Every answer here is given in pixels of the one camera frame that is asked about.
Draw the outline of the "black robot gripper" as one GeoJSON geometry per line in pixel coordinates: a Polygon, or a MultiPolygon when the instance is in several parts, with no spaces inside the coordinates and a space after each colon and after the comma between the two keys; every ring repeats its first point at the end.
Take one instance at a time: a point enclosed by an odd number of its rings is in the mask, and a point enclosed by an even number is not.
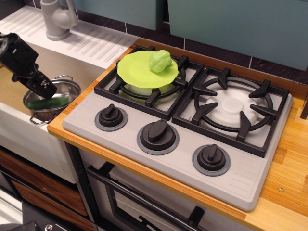
{"type": "Polygon", "coordinates": [[[51,99],[57,87],[42,72],[37,72],[38,53],[16,33],[0,35],[0,63],[12,72],[12,81],[26,81],[26,86],[44,99],[51,99]]]}

